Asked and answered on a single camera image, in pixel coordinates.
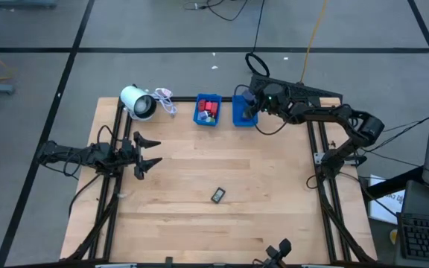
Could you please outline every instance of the white cable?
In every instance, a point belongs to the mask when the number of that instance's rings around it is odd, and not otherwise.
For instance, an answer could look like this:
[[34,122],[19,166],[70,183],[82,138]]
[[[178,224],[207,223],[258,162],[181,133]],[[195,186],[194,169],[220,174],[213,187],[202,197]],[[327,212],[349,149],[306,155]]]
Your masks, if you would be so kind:
[[175,105],[171,102],[171,96],[173,96],[173,93],[168,89],[155,89],[155,91],[151,94],[151,96],[160,102],[160,104],[163,106],[163,109],[167,111],[170,115],[175,115],[178,112],[178,109],[175,107]]

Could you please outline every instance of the desk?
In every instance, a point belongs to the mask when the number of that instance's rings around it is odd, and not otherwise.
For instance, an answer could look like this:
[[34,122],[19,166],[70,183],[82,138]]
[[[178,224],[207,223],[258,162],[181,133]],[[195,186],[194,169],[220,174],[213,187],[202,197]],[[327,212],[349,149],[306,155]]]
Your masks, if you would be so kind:
[[[99,99],[89,143],[95,142],[101,126],[113,125],[117,101]],[[331,106],[339,101],[321,102]],[[192,121],[194,103],[176,105],[175,118],[157,109],[150,121],[133,122],[132,132],[162,142],[143,150],[144,157],[164,159],[143,181],[134,177],[132,166],[126,168],[110,261],[163,263],[171,256],[175,263],[250,264],[254,258],[264,260],[269,245],[277,248],[287,238],[292,252],[286,263],[327,264],[318,196],[305,186],[314,174],[306,125],[287,125],[275,136],[264,136],[254,128],[234,127],[232,104],[223,103],[220,123],[202,127]],[[260,114],[262,130],[269,132],[281,124],[280,118]],[[346,140],[340,126],[326,124],[326,129],[329,142]],[[109,141],[109,133],[101,140]],[[344,167],[343,172],[357,176],[353,167]],[[83,168],[77,189],[93,176],[92,169]],[[97,181],[75,202],[61,258],[73,253],[93,227],[101,184]],[[337,185],[347,229],[376,258],[358,182],[339,175]],[[210,200],[217,187],[226,190],[220,204]],[[98,256],[105,235],[102,230]],[[336,233],[334,238],[341,258]]]

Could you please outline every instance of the gray floor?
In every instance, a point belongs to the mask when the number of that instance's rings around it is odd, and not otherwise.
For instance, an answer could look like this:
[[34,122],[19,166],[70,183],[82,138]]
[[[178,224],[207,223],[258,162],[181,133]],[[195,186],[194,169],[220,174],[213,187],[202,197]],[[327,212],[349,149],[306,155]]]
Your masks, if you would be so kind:
[[[183,0],[95,0],[81,47],[244,47],[254,41],[261,0],[251,0],[235,22],[204,11],[183,10]],[[54,10],[0,10],[0,47],[70,48],[87,0],[59,0]],[[429,1],[416,0],[429,29]],[[234,13],[239,1],[219,6]],[[305,47],[322,0],[267,1],[259,46]],[[407,1],[332,0],[314,47],[427,48]],[[259,54],[272,77],[296,82],[304,54]],[[68,54],[0,54],[17,69],[12,96],[0,95],[0,245],[28,172]],[[4,69],[0,66],[0,75]],[[99,97],[117,96],[131,83],[166,87],[178,96],[200,92],[230,96],[248,83],[244,54],[79,53],[50,139],[84,146]],[[429,54],[311,54],[305,83],[344,94],[352,107],[394,127],[429,115]],[[428,124],[378,152],[421,164]],[[359,173],[395,176],[410,167],[370,156]],[[7,265],[56,261],[75,181],[40,168]],[[392,226],[371,221],[378,256],[389,262]]]

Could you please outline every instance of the small black object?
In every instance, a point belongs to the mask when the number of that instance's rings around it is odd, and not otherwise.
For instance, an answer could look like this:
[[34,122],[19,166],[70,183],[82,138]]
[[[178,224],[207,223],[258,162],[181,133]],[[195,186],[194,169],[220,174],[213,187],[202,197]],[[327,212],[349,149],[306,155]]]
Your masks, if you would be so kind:
[[221,201],[221,198],[224,197],[225,193],[226,193],[225,190],[218,187],[212,196],[212,201],[218,204]]
[[397,214],[401,253],[405,258],[429,261],[429,216]]

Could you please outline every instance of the white camera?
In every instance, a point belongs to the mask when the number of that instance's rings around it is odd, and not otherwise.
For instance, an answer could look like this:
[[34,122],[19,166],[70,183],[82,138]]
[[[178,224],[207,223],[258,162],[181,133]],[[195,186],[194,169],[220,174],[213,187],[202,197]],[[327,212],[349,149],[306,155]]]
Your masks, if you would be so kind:
[[134,120],[149,120],[156,110],[155,98],[135,85],[125,87],[120,94],[120,99]]

